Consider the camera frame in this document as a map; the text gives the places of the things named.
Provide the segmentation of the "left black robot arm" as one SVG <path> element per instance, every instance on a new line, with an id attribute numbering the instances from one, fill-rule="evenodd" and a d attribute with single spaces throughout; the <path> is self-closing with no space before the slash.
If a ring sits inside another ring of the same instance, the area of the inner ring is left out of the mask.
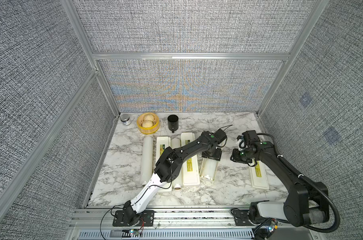
<path id="1" fill-rule="evenodd" d="M 214 133 L 204 131 L 196 140 L 180 148 L 166 148 L 156 162 L 149 182 L 135 198 L 124 204 L 122 212 L 127 224 L 133 226 L 139 221 L 140 214 L 156 193 L 179 176 L 184 162 L 199 153 L 206 153 L 210 157 L 215 155 L 219 145 L 226 139 L 227 135 L 222 129 Z"/>

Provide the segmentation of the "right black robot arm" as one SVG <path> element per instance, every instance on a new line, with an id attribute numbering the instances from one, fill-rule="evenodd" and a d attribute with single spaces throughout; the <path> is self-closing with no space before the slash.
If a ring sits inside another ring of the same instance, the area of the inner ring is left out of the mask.
<path id="1" fill-rule="evenodd" d="M 249 220 L 258 225 L 271 218 L 286 221 L 295 227 L 328 222 L 330 203 L 327 187 L 321 182 L 304 180 L 302 173 L 279 152 L 275 141 L 262 141 L 260 136 L 255 130 L 238 136 L 237 148 L 233 149 L 230 159 L 251 168 L 263 163 L 283 183 L 288 195 L 282 204 L 252 202 L 248 211 Z"/>

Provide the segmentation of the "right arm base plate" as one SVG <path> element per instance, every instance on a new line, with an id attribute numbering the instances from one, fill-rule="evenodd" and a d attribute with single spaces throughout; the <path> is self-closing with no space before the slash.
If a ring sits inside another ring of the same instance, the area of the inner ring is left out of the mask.
<path id="1" fill-rule="evenodd" d="M 262 223 L 270 223 L 273 219 L 270 219 L 267 221 L 267 219 L 262 218 L 260 223 L 253 223 L 249 219 L 248 210 L 241 210 L 238 208 L 232 208 L 230 210 L 230 214 L 233 216 L 233 219 L 235 221 L 235 225 L 238 227 L 244 227 L 244 226 L 259 226 Z"/>

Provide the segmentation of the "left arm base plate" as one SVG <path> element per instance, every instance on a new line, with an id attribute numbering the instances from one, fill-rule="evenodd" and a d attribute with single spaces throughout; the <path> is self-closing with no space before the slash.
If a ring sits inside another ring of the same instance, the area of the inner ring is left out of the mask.
<path id="1" fill-rule="evenodd" d="M 146 210 L 138 215 L 125 214 L 123 210 L 113 210 L 113 227 L 152 227 L 155 211 Z"/>

